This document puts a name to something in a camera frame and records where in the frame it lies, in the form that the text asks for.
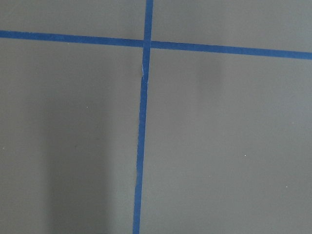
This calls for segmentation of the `long crosswise blue tape strip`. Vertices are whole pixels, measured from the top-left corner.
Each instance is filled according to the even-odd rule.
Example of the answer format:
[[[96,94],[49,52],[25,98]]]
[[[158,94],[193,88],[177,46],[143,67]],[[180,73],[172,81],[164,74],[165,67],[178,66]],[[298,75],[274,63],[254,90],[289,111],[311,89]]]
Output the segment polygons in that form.
[[[143,40],[139,40],[139,39],[120,39],[120,38],[91,37],[91,36],[20,32],[20,31],[6,31],[6,30],[1,30],[0,37],[7,38],[7,39],[43,40],[43,41],[55,41],[55,42],[68,42],[68,43],[127,46],[127,47],[137,47],[137,48],[143,47]],[[221,45],[192,44],[192,43],[179,43],[179,42],[166,42],[166,41],[152,41],[151,48],[166,49],[166,50],[235,54],[235,55],[248,55],[248,56],[276,57],[276,58],[288,58],[288,59],[305,59],[305,60],[312,59],[311,52],[233,47],[233,46],[221,46]]]

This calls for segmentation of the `lengthwise blue tape strip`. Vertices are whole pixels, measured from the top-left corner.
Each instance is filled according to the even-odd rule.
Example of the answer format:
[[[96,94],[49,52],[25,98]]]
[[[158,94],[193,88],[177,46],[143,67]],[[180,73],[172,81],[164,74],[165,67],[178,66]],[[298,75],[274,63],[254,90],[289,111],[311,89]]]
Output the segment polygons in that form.
[[[152,0],[146,1],[145,19],[144,19],[144,38],[142,50],[142,78],[140,86],[140,104],[138,118],[137,155],[136,155],[136,186],[134,193],[134,213],[133,213],[133,230],[132,230],[132,233],[134,234],[140,233],[140,215],[141,215],[141,200],[142,200],[153,5],[154,2]]]

